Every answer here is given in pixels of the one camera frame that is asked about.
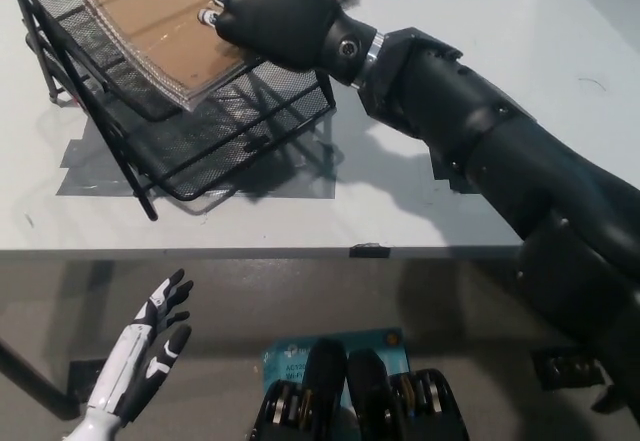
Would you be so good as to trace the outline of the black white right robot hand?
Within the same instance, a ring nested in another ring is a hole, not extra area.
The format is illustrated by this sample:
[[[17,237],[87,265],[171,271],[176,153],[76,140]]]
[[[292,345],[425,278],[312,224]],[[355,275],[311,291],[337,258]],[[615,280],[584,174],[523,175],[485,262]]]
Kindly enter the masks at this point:
[[[212,0],[198,21],[232,45],[294,71],[321,66],[338,0]]]

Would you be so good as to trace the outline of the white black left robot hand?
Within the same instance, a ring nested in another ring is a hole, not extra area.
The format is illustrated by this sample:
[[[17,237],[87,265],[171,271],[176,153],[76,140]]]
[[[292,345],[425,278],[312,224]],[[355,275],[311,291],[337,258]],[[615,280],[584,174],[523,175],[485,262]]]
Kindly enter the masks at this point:
[[[112,348],[88,399],[89,410],[134,421],[168,376],[186,345],[190,313],[173,309],[194,286],[177,270],[143,302]]]

